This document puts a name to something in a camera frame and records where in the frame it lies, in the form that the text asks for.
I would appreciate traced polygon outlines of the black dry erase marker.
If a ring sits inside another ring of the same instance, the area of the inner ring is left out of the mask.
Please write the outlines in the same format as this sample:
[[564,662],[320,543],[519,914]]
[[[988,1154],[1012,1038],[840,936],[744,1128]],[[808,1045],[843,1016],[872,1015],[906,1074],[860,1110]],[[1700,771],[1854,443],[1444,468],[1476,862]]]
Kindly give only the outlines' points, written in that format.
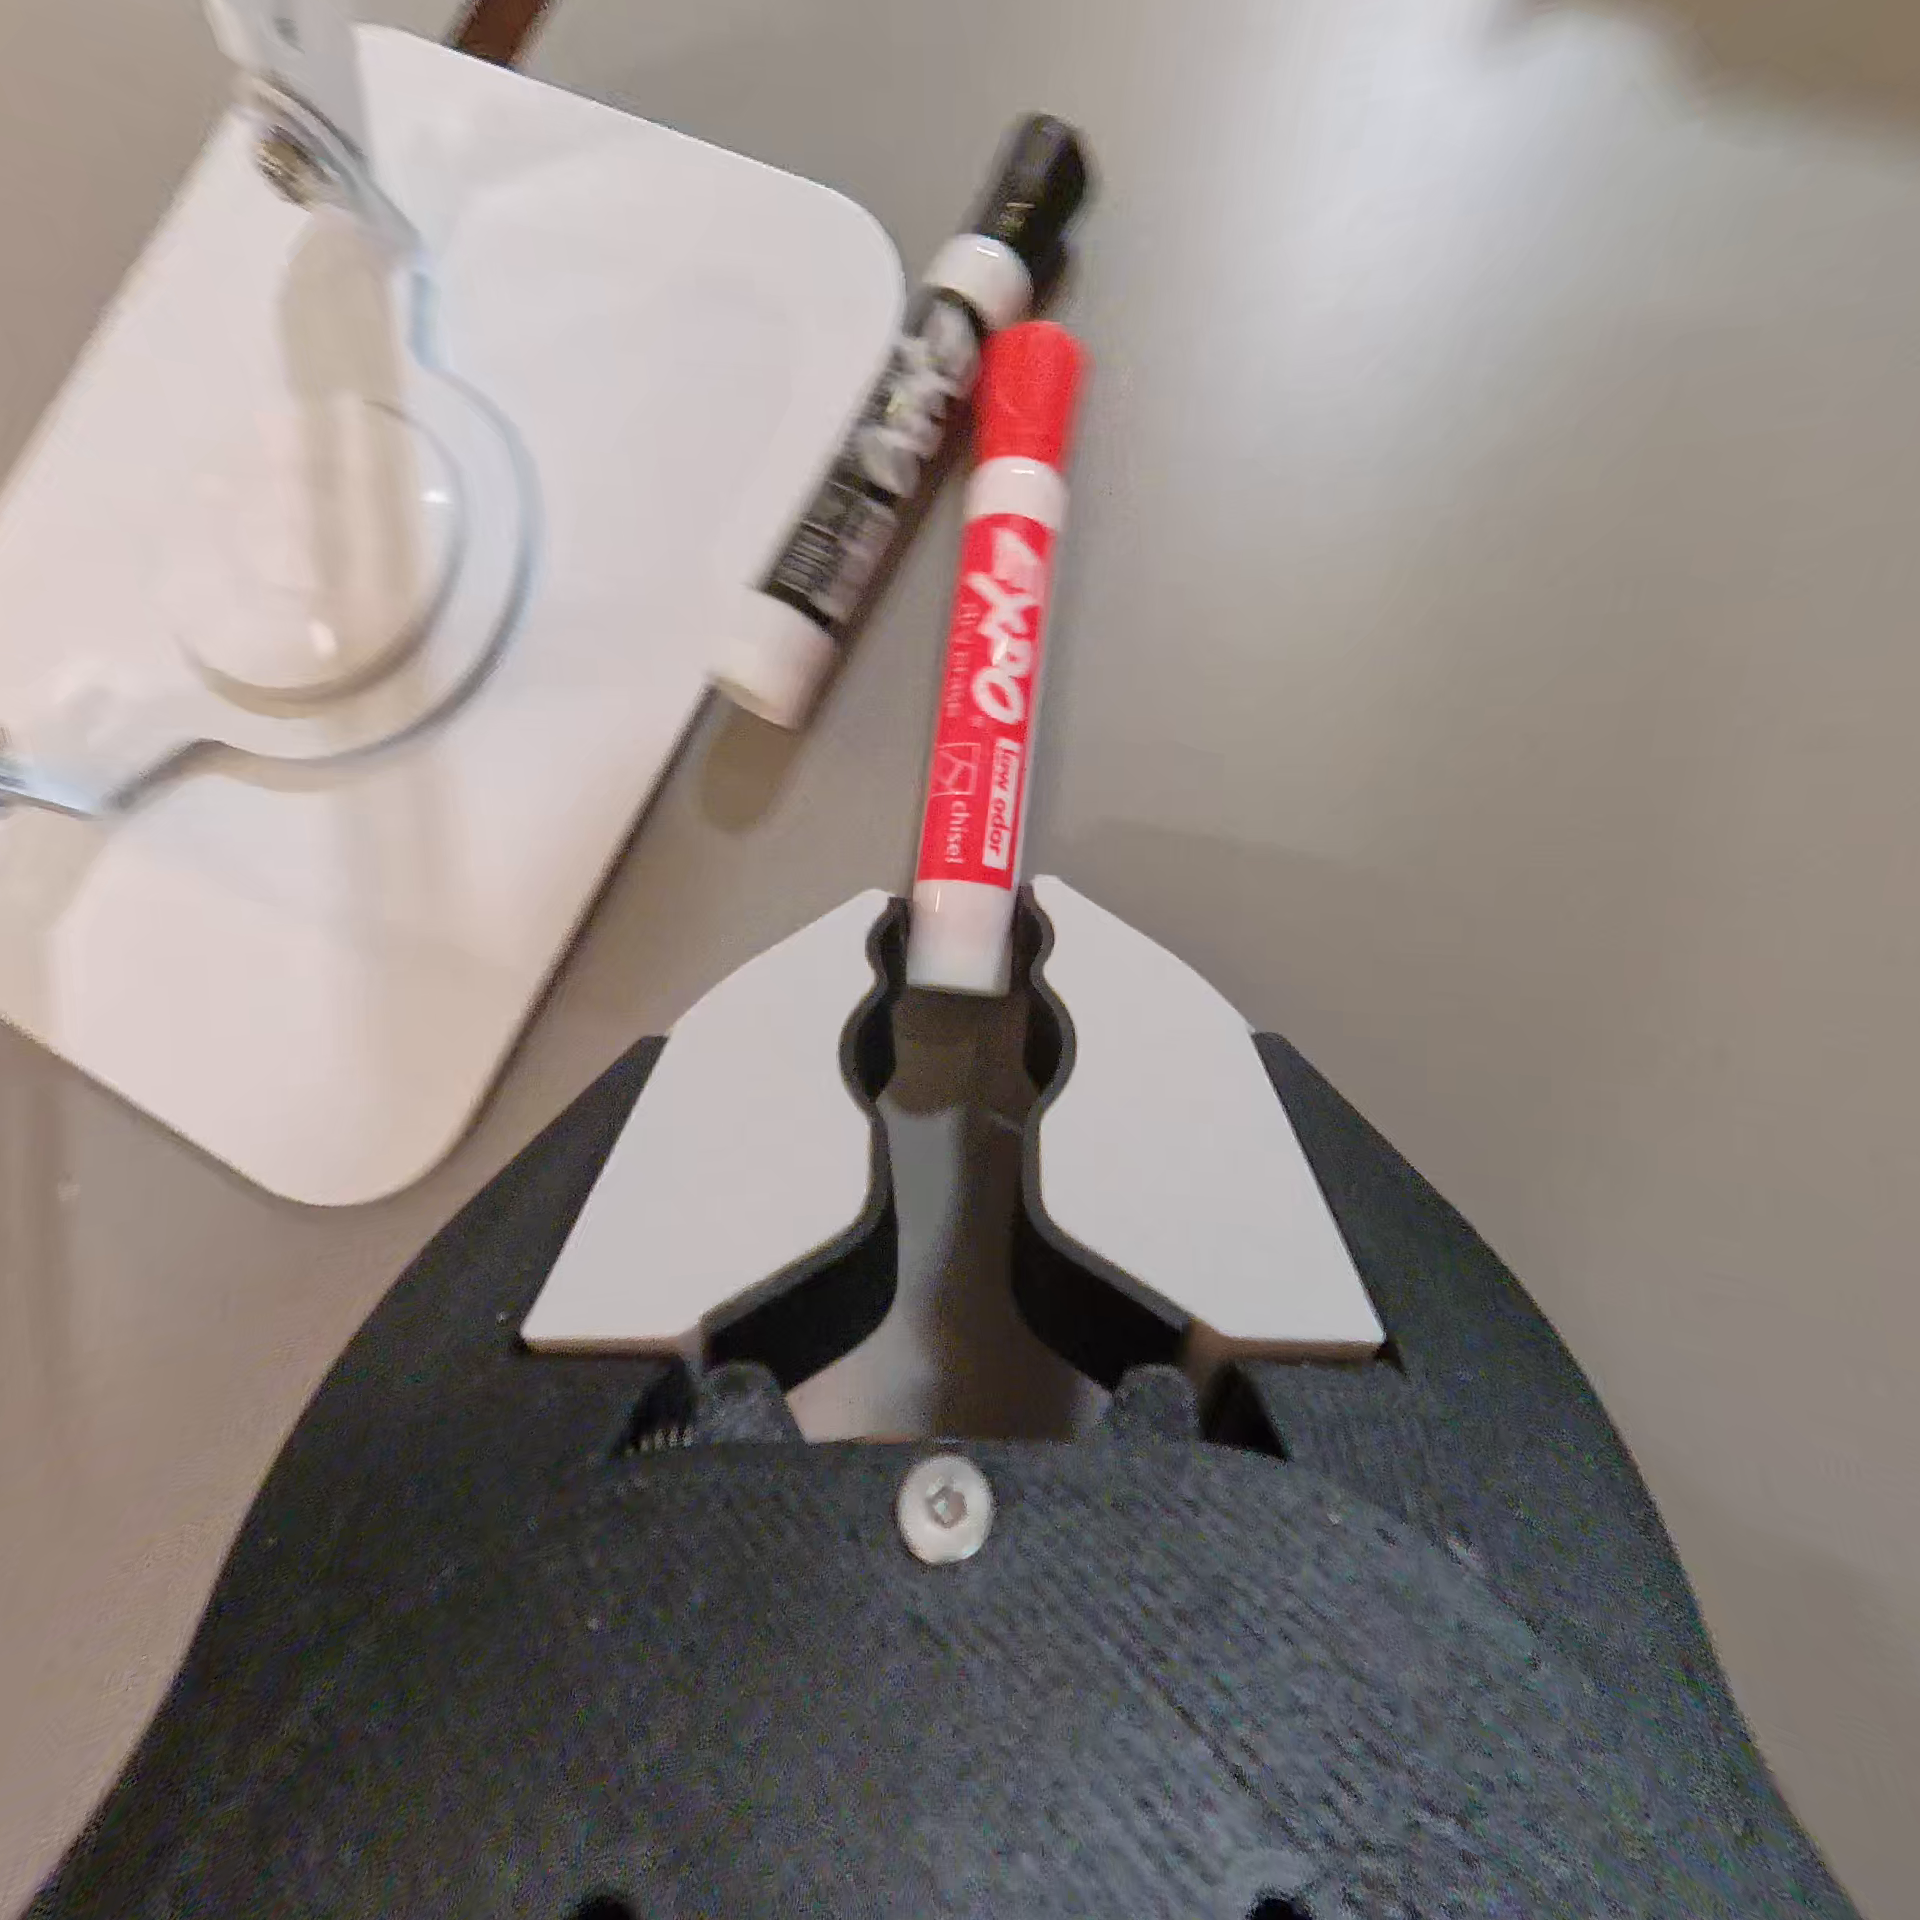
[[968,419],[988,346],[1036,319],[1064,275],[1093,165],[1077,128],[1019,118],[991,179],[906,302],[877,373],[796,519],[731,618],[710,684],[796,732],[914,535]]

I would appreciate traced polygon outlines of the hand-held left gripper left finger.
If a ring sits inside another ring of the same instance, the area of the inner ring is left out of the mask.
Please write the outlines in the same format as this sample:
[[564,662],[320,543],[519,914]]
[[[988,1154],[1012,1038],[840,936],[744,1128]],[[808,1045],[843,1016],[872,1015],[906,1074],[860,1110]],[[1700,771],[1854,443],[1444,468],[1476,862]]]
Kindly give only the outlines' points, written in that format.
[[520,1322],[530,1350],[752,1363],[796,1387],[877,1331],[902,947],[906,902],[870,888],[674,1022]]

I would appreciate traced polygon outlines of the red dry erase marker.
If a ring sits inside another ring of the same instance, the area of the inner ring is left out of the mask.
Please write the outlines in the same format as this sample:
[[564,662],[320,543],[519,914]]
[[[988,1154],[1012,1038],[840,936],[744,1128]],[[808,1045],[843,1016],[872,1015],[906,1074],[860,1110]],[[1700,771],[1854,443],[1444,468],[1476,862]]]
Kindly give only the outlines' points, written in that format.
[[1012,974],[1027,799],[1068,468],[1087,358],[1068,327],[996,333],[976,383],[918,860],[906,935],[917,992],[1000,996]]

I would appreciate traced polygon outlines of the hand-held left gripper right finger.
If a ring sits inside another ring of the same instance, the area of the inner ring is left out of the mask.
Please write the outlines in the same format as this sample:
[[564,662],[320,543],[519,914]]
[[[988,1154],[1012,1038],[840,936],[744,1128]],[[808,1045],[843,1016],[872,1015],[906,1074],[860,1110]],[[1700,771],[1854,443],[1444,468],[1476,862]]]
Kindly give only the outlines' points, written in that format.
[[1380,1312],[1238,1011],[1053,875],[1024,886],[1014,984],[1012,1292],[1040,1343],[1102,1387],[1374,1359]]

